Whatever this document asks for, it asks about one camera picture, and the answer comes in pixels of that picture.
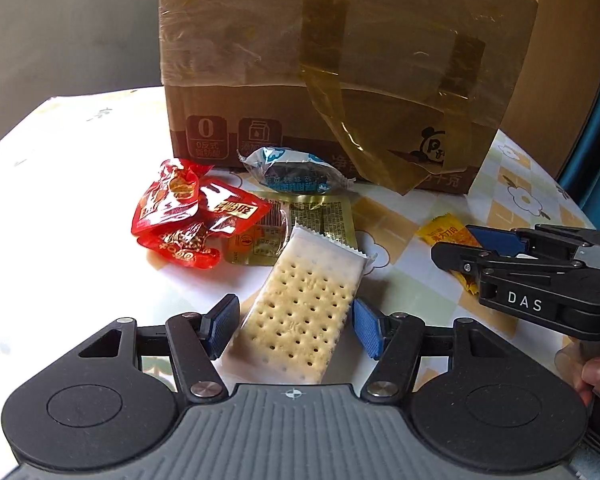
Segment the right hand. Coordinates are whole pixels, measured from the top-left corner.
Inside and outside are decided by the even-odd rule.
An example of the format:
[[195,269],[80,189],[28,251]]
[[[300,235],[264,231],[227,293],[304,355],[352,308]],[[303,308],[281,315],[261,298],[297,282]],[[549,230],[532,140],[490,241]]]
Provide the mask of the right hand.
[[573,386],[585,405],[593,400],[594,391],[600,392],[600,356],[585,360],[572,342],[556,353],[554,364],[558,375]]

